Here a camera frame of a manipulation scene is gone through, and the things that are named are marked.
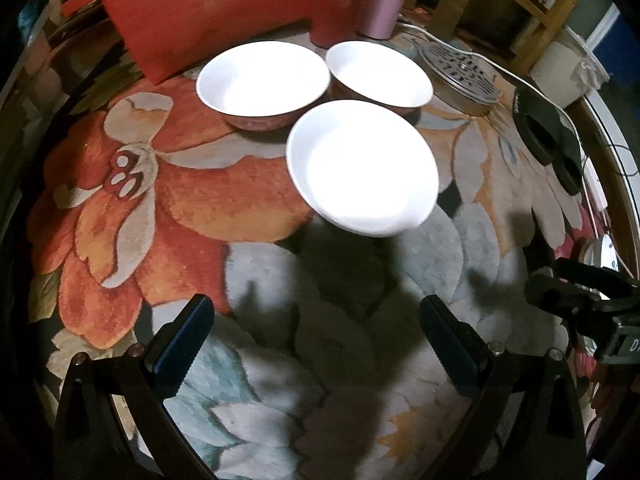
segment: black holder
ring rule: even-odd
[[[420,480],[584,480],[586,447],[574,381],[564,355],[511,354],[485,345],[438,296],[420,305],[420,323],[459,394],[473,404],[431,468]],[[494,437],[512,393],[524,392],[496,465],[473,476]]]
[[[558,182],[574,196],[582,189],[580,143],[565,128],[555,106],[528,88],[513,98],[513,122],[527,149],[543,166],[552,165]]]
[[[640,364],[640,290],[638,282],[612,269],[558,258],[556,277],[531,277],[527,302],[564,319],[571,331],[596,343],[594,357],[611,365]],[[609,299],[588,289],[599,290]]]
[[[196,295],[148,347],[121,357],[76,354],[66,373],[54,428],[56,480],[217,480],[175,425],[162,401],[173,397],[213,327],[211,300]],[[133,458],[111,395],[124,396],[164,476]]]

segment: metal screw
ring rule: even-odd
[[[551,357],[554,361],[562,361],[564,359],[564,354],[559,351],[557,348],[552,348],[549,350],[549,357]]]
[[[487,346],[489,352],[498,357],[504,353],[504,345],[499,341],[491,341]]]
[[[139,357],[145,353],[146,347],[142,343],[133,343],[127,350],[127,354],[131,357]]]
[[[87,354],[85,354],[84,352],[78,352],[76,355],[74,355],[71,358],[71,364],[78,366],[81,365],[82,363],[84,363],[87,359],[89,358],[89,356]]]

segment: fabric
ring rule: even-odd
[[[201,292],[215,327],[166,407],[219,478],[410,479],[468,407],[420,330],[425,295],[512,351],[566,344],[524,300],[526,255],[552,255],[584,211],[527,151],[507,98],[484,118],[436,97],[422,108],[438,205],[374,240],[315,215],[285,139],[228,126],[198,100],[197,69],[153,86],[132,67],[118,55],[92,75],[35,169],[30,318],[48,409],[75,352],[122,354]]]

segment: metal lid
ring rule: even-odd
[[[467,54],[439,43],[420,46],[420,57],[463,96],[484,105],[495,105],[500,97],[494,84]]]

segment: white bowl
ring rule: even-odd
[[[204,104],[247,130],[293,124],[331,81],[318,54],[293,43],[257,41],[209,61],[196,81]]]
[[[438,197],[438,168],[420,133],[364,101],[332,101],[291,129],[287,167],[298,192],[337,226],[385,237],[418,227]]]
[[[345,95],[348,98],[364,97],[404,114],[433,97],[433,85],[420,66],[377,43],[339,43],[326,53],[326,63],[335,79],[359,94]],[[344,88],[337,90],[338,96],[345,93]]]

